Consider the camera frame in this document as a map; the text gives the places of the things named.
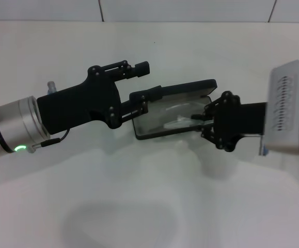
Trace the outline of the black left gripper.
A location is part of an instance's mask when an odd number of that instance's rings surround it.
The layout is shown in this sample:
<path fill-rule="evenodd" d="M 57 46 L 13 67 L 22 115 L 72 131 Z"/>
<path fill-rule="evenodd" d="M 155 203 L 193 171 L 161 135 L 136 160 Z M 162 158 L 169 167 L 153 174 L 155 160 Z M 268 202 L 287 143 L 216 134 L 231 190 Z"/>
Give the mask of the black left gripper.
<path fill-rule="evenodd" d="M 84 82 L 37 99 L 42 123 L 50 135 L 96 120 L 116 129 L 147 114 L 149 102 L 163 98 L 163 87 L 132 92 L 122 102 L 113 79 L 139 78 L 149 73 L 147 61 L 134 67 L 127 60 L 90 67 Z"/>

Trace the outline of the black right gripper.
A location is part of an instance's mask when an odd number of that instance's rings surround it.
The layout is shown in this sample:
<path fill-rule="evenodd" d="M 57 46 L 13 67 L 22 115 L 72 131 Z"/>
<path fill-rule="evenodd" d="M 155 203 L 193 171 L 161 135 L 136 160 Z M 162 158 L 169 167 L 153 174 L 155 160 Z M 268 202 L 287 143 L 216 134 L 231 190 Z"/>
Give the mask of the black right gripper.
<path fill-rule="evenodd" d="M 193 114 L 192 119 L 205 121 L 195 129 L 202 138 L 217 149 L 233 152 L 242 138 L 263 135 L 265 110 L 265 102 L 243 104 L 238 95 L 225 91 L 207 104 L 202 114 Z"/>

